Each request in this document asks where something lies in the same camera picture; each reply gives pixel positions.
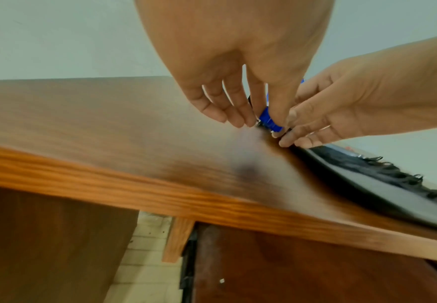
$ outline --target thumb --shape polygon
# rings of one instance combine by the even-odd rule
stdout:
[[[288,121],[293,125],[304,125],[346,107],[354,102],[353,88],[349,88],[345,77],[303,101],[290,110]]]
[[[285,126],[290,108],[295,105],[295,95],[302,77],[296,77],[287,85],[268,84],[268,113],[273,122]]]

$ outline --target hand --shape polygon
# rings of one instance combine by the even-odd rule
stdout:
[[[284,125],[333,2],[136,0],[136,5],[157,53],[191,104],[214,120],[251,127],[266,107],[266,83],[270,116]],[[253,110],[242,86],[244,64]]]
[[[282,147],[435,128],[437,38],[340,61],[305,81],[296,103]]]

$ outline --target wooden tabletop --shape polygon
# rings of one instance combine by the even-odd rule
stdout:
[[[437,260],[437,231],[337,196],[168,77],[0,81],[0,186]]]

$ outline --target tiled floor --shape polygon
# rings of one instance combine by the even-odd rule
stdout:
[[[162,263],[171,218],[140,212],[104,303],[180,303],[180,265]]]

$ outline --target wood grain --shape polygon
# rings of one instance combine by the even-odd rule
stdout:
[[[437,260],[437,232],[337,196],[171,78],[0,81],[0,186]]]
[[[175,263],[179,260],[194,225],[195,221],[189,219],[177,217],[172,220],[162,262]]]
[[[137,211],[0,188],[0,303],[101,303]]]
[[[219,226],[199,227],[194,281],[195,303],[437,302],[422,259]]]

